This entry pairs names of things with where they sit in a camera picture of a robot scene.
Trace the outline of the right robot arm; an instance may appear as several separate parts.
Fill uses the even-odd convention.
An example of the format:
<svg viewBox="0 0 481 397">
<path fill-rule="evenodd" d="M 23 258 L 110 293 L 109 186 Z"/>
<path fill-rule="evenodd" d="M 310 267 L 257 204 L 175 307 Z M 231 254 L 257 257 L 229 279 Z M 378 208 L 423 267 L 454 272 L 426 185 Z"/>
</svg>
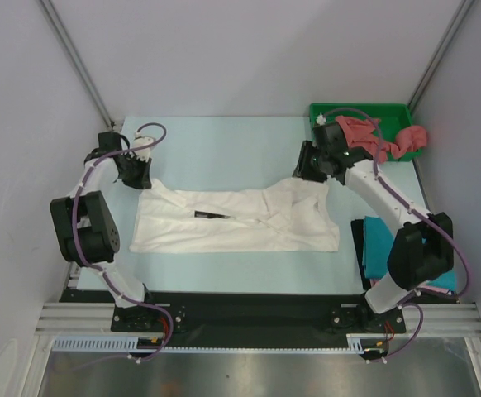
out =
<svg viewBox="0 0 481 397">
<path fill-rule="evenodd" d="M 348 146 L 337 122 L 315 126 L 312 136 L 302 143 L 294 176 L 337 180 L 376 212 L 394 238 L 386 275 L 362 294 L 355 310 L 358 324 L 376 332 L 417 288 L 453 269 L 453 224 L 445 213 L 430 213 L 392 187 L 365 148 Z"/>
</svg>

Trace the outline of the salmon red t-shirt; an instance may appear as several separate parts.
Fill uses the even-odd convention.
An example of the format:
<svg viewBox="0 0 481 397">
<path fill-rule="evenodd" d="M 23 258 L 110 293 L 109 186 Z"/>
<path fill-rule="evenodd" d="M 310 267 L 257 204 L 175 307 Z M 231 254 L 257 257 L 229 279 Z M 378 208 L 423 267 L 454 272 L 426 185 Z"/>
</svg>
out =
<svg viewBox="0 0 481 397">
<path fill-rule="evenodd" d="M 411 125 L 399 129 L 391 141 L 382 130 L 383 143 L 380 143 L 378 130 L 368 119 L 340 115 L 336 117 L 336 123 L 344 132 L 350 149 L 362 147 L 372 156 L 380 151 L 380 164 L 390 160 L 403 160 L 427 146 L 427 132 L 421 126 Z"/>
</svg>

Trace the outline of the white t-shirt with robot print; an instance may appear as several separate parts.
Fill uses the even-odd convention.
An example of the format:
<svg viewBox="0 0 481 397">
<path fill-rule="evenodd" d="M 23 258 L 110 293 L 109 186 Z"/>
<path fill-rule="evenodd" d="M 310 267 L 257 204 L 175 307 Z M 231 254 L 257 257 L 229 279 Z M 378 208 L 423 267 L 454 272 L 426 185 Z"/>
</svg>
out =
<svg viewBox="0 0 481 397">
<path fill-rule="evenodd" d="M 155 179 L 139 197 L 135 253 L 335 252 L 327 184 L 287 178 L 266 189 L 188 191 Z"/>
</svg>

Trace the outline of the green plastic bin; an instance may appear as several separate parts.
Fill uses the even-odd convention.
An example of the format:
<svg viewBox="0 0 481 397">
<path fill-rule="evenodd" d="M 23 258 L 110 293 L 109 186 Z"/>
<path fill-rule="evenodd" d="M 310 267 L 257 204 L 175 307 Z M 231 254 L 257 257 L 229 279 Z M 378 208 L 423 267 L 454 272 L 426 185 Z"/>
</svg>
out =
<svg viewBox="0 0 481 397">
<path fill-rule="evenodd" d="M 309 119 L 312 126 L 315 126 L 316 117 L 320 113 L 326 116 L 328 122 L 335 121 L 340 115 L 368 120 L 373 118 L 381 130 L 386 132 L 389 141 L 395 137 L 399 129 L 411 125 L 417 126 L 413 123 L 407 106 L 401 103 L 313 103 L 309 106 Z M 390 161 L 411 161 L 419 156 L 424 148 L 403 160 Z"/>
</svg>

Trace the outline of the right aluminium frame post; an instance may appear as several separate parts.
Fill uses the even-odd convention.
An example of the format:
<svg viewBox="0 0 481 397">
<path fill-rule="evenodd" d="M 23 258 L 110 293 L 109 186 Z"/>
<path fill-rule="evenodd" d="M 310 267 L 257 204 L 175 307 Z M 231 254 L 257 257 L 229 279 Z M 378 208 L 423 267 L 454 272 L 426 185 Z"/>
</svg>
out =
<svg viewBox="0 0 481 397">
<path fill-rule="evenodd" d="M 432 53 L 429 62 L 426 65 L 423 75 L 421 76 L 417 86 L 413 90 L 412 96 L 407 103 L 407 107 L 411 114 L 416 111 L 437 70 L 440 68 L 448 49 L 455 41 L 455 38 L 459 34 L 462 26 L 464 25 L 476 3 L 476 0 L 462 0 L 455 9 L 453 17 L 450 19 L 443 35 L 441 36 L 434 52 Z"/>
</svg>

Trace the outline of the aluminium frame post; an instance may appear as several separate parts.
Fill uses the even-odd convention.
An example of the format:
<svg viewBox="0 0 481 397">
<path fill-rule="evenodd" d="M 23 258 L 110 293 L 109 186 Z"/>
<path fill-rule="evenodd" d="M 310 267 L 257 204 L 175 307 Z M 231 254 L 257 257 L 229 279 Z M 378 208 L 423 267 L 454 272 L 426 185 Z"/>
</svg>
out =
<svg viewBox="0 0 481 397">
<path fill-rule="evenodd" d="M 68 59 L 90 102 L 94 106 L 98 116 L 107 128 L 113 129 L 114 121 L 112 120 L 109 111 L 107 110 L 107 107 L 54 3 L 51 0 L 37 0 L 36 4 L 47 20 L 50 29 L 53 31 L 56 40 Z"/>
<path fill-rule="evenodd" d="M 441 36 L 434 52 L 432 53 L 429 62 L 426 65 L 423 75 L 421 76 L 417 86 L 413 90 L 412 96 L 407 103 L 407 107 L 411 114 L 416 111 L 437 70 L 440 68 L 448 49 L 455 41 L 455 38 L 459 34 L 462 26 L 464 25 L 476 3 L 476 0 L 462 0 L 455 9 L 453 17 L 450 19 L 443 35 Z"/>
</svg>

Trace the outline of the pink folded t-shirt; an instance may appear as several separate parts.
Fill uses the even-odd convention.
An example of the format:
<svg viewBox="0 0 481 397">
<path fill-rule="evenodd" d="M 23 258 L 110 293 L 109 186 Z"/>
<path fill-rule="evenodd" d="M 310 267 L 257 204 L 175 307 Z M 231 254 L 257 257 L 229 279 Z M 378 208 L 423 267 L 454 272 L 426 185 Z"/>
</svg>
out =
<svg viewBox="0 0 481 397">
<path fill-rule="evenodd" d="M 380 279 L 369 279 L 369 283 L 370 283 L 370 286 L 373 287 L 375 286 L 378 282 L 380 281 Z M 447 296 L 453 296 L 454 293 L 448 289 L 443 289 L 443 288 L 439 288 L 439 287 L 435 287 L 435 286 L 432 286 L 432 285 L 424 285 L 424 286 L 421 286 L 420 289 L 426 291 L 426 292 L 433 292 L 433 293 L 437 293 L 437 294 L 445 294 Z"/>
</svg>

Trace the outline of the left aluminium frame post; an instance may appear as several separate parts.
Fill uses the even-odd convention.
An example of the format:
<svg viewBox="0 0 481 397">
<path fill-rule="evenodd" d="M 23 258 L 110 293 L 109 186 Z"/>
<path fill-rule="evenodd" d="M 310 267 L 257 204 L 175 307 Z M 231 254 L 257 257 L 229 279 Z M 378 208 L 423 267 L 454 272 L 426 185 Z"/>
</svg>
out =
<svg viewBox="0 0 481 397">
<path fill-rule="evenodd" d="M 50 29 L 53 31 L 56 40 L 68 59 L 90 102 L 94 106 L 98 116 L 107 128 L 113 129 L 114 121 L 112 120 L 109 111 L 107 110 L 107 107 L 54 3 L 51 0 L 37 0 L 36 4 L 47 20 Z"/>
</svg>

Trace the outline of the aluminium front rail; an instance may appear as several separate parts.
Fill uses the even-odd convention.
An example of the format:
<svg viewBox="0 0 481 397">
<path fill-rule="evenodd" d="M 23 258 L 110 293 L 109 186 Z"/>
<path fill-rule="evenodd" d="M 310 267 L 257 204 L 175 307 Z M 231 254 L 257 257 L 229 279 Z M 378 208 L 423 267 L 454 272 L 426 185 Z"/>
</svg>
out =
<svg viewBox="0 0 481 397">
<path fill-rule="evenodd" d="M 420 337 L 481 337 L 475 304 L 424 304 Z M 36 335 L 108 335 L 114 305 L 110 303 L 46 303 Z"/>
</svg>

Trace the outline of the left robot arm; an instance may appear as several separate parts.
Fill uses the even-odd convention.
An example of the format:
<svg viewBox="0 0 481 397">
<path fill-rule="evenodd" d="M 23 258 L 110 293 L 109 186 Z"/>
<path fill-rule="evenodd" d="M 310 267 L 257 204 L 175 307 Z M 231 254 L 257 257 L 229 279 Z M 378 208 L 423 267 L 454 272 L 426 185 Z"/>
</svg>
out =
<svg viewBox="0 0 481 397">
<path fill-rule="evenodd" d="M 145 285 L 117 266 L 121 238 L 105 199 L 118 180 L 137 190 L 151 188 L 146 146 L 154 141 L 137 135 L 129 142 L 118 132 L 99 133 L 98 147 L 86 157 L 78 184 L 69 195 L 50 203 L 63 258 L 89 268 L 114 299 L 113 332 L 154 332 L 161 323 Z"/>
</svg>

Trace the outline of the teal folded t-shirt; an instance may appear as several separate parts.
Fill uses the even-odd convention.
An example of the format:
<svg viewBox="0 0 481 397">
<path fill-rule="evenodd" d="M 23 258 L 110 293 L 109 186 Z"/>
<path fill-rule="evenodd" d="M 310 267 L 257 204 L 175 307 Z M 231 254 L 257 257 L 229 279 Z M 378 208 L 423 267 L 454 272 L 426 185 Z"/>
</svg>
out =
<svg viewBox="0 0 481 397">
<path fill-rule="evenodd" d="M 364 269 L 367 279 L 382 279 L 388 273 L 388 257 L 393 246 L 394 237 L 380 218 L 364 219 Z M 427 285 L 448 289 L 457 289 L 454 271 L 448 271 Z"/>
</svg>

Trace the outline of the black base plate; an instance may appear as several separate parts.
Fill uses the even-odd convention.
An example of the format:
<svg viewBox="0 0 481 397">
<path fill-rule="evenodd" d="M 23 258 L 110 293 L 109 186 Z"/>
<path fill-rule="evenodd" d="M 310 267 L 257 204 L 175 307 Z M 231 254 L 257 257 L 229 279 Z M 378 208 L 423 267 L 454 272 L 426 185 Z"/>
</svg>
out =
<svg viewBox="0 0 481 397">
<path fill-rule="evenodd" d="M 141 350 L 159 347 L 202 349 L 317 349 L 344 347 L 349 334 L 390 338 L 404 334 L 401 310 L 375 314 L 361 294 L 148 293 L 147 303 L 109 313 L 113 332 L 137 332 Z"/>
</svg>

